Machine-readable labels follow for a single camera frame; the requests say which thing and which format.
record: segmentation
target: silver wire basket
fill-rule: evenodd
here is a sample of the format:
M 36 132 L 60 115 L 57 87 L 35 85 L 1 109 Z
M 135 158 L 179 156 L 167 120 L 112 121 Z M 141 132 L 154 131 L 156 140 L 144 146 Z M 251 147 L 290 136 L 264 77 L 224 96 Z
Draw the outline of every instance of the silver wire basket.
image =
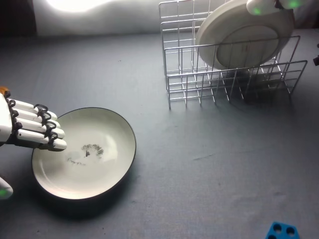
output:
M 265 48 L 269 42 L 281 41 L 283 38 L 195 45 L 196 32 L 200 25 L 219 6 L 220 3 L 215 0 L 174 0 L 159 4 L 169 108 L 171 102 L 177 100 L 184 101 L 186 106 L 190 99 L 197 99 L 200 105 L 207 98 L 216 103 L 217 95 L 218 98 L 224 96 L 229 102 L 234 95 L 246 100 L 251 95 L 258 98 L 263 92 L 274 96 L 278 90 L 284 90 L 290 96 L 307 65 L 306 60 L 293 61 L 300 36 L 289 37 L 285 48 L 275 52 L 275 57 L 264 64 L 245 67 L 247 56 L 251 54 L 250 46 L 263 43 Z M 208 66 L 198 54 L 200 48 L 213 47 L 215 61 L 216 50 L 221 45 L 230 47 L 226 70 L 214 68 L 214 62 L 212 66 Z M 248 51 L 243 67 L 232 69 L 232 49 L 238 45 L 248 47 Z

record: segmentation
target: wire dish rack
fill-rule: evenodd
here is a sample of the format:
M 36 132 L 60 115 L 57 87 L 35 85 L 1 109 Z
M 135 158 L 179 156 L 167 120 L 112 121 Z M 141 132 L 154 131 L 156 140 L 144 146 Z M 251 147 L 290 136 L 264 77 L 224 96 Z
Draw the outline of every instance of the wire dish rack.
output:
M 285 90 L 289 96 L 307 65 L 307 61 L 293 61 L 300 36 L 288 38 L 286 47 L 275 52 L 275 56 L 262 65 L 246 67 L 247 57 L 253 54 L 249 49 L 259 44 L 266 49 L 271 41 L 287 40 L 284 38 L 261 39 L 233 43 L 195 45 L 196 32 L 208 15 L 224 1 L 216 0 L 174 0 L 159 4 L 161 38 L 164 62 L 164 74 L 168 105 L 172 101 L 182 100 L 187 106 L 190 99 L 197 99 L 202 104 L 204 99 L 224 96 L 231 102 L 234 95 L 243 100 L 247 97 L 259 97 L 262 92 L 274 96 L 278 90 Z M 228 67 L 218 70 L 214 67 L 216 52 L 220 46 L 228 45 Z M 241 68 L 230 67 L 233 49 L 245 47 L 246 55 Z M 214 54 L 213 64 L 208 66 L 199 56 L 201 48 L 211 47 Z

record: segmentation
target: white plate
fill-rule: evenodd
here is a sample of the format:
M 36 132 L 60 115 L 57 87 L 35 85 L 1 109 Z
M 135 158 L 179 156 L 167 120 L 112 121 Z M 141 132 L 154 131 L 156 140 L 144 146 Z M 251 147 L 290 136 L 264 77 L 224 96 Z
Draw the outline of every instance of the white plate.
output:
M 58 119 L 68 147 L 35 149 L 33 173 L 42 188 L 65 199 L 86 199 L 115 186 L 130 168 L 136 139 L 129 123 L 102 108 L 71 111 Z
M 258 66 L 274 57 L 288 42 L 294 30 L 294 16 L 290 10 L 268 15 L 251 15 L 246 8 L 247 0 L 229 1 L 214 12 L 200 26 L 196 45 L 232 43 L 261 39 L 274 39 L 251 43 L 200 47 L 199 55 L 208 65 L 217 69 Z

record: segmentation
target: plate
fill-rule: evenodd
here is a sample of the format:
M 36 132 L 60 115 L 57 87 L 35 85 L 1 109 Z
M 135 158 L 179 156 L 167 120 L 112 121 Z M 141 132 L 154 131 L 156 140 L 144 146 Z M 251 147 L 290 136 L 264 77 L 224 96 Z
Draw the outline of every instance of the plate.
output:
M 61 152 L 35 149 L 32 169 L 39 185 L 64 199 L 87 199 L 113 188 L 127 173 L 136 138 L 119 114 L 82 108 L 59 117 L 68 147 Z
M 274 57 L 289 41 L 294 30 L 294 16 L 291 10 L 268 15 L 251 15 L 246 8 L 247 0 L 229 1 L 214 12 L 200 26 L 196 45 L 234 43 L 216 47 L 200 47 L 199 55 L 204 62 L 216 69 L 253 67 Z

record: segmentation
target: table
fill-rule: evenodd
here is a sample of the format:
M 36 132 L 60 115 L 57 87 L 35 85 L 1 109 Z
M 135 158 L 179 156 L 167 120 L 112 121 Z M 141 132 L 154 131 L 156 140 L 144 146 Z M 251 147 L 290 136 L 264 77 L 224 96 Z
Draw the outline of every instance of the table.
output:
M 1 239 L 262 239 L 273 221 L 318 236 L 319 33 L 299 30 L 309 60 L 292 103 L 204 101 L 168 109 L 160 35 L 0 40 L 1 85 L 58 116 L 121 114 L 137 154 L 123 192 L 99 215 L 61 217 L 33 195 L 28 148 L 0 148 L 14 196 L 0 202 Z

